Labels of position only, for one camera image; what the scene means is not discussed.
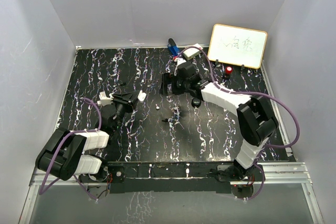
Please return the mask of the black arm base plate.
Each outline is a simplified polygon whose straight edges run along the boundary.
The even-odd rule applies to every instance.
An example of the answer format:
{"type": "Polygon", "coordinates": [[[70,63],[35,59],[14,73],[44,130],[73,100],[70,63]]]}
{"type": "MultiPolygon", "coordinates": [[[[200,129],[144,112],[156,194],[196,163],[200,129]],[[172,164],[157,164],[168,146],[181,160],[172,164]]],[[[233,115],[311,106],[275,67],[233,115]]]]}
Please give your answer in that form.
{"type": "Polygon", "coordinates": [[[252,167],[243,179],[223,172],[233,162],[104,162],[99,173],[82,175],[83,183],[104,184],[112,194],[133,192],[214,191],[229,194],[234,184],[252,186],[265,178],[252,167]]]}

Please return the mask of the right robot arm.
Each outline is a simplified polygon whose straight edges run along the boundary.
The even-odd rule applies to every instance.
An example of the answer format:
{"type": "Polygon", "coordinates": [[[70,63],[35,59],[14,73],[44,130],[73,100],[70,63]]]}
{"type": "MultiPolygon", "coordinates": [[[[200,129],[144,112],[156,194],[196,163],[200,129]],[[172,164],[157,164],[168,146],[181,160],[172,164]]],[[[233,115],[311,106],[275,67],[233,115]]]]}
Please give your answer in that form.
{"type": "Polygon", "coordinates": [[[237,116],[243,143],[231,167],[223,174],[247,180],[253,174],[257,157],[278,128],[278,120],[267,97],[261,93],[240,94],[202,78],[195,66],[181,60],[173,73],[162,74],[160,93],[192,96],[192,107],[202,102],[215,104],[237,116]]]}

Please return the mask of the white earbud charging case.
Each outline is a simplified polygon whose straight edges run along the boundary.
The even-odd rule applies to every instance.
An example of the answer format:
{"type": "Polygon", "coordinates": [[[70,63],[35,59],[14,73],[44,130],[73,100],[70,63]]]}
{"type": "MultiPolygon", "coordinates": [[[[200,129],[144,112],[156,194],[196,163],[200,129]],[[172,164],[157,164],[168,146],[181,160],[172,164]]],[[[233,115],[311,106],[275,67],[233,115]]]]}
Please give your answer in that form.
{"type": "Polygon", "coordinates": [[[145,98],[146,98],[146,93],[143,92],[142,90],[140,90],[140,91],[139,91],[139,94],[138,94],[138,100],[139,100],[140,102],[144,102],[145,98]]]}

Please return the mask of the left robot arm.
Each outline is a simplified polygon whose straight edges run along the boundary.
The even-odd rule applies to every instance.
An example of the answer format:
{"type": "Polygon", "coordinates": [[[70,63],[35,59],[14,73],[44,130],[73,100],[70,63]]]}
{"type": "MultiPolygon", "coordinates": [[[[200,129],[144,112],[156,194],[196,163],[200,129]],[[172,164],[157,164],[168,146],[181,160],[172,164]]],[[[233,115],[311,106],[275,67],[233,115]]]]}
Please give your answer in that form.
{"type": "Polygon", "coordinates": [[[104,181],[108,177],[108,168],[102,165],[100,158],[86,155],[85,152],[106,148],[124,116],[132,113],[137,103],[143,102],[145,98],[146,93],[141,90],[109,96],[103,91],[97,102],[84,98],[84,103],[97,111],[96,125],[90,130],[55,129],[36,158],[36,168],[61,180],[89,174],[98,182],[104,181]]]}

